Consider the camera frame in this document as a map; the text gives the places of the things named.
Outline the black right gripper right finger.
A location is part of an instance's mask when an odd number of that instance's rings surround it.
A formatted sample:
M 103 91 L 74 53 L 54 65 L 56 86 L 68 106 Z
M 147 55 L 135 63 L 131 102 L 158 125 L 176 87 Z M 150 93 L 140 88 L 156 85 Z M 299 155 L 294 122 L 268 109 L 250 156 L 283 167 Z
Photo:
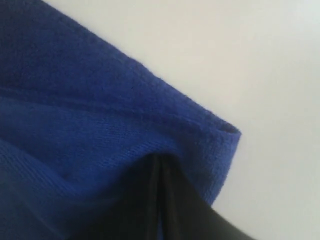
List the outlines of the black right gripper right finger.
M 251 240 L 202 199 L 172 156 L 160 159 L 159 202 L 164 240 Z

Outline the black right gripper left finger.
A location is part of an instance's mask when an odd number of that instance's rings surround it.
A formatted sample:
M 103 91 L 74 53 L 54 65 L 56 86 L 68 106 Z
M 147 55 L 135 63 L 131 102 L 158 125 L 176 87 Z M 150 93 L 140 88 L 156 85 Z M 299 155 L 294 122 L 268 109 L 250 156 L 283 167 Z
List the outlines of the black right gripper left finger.
M 160 164 L 154 154 L 143 158 L 133 187 L 99 223 L 96 240 L 156 240 Z

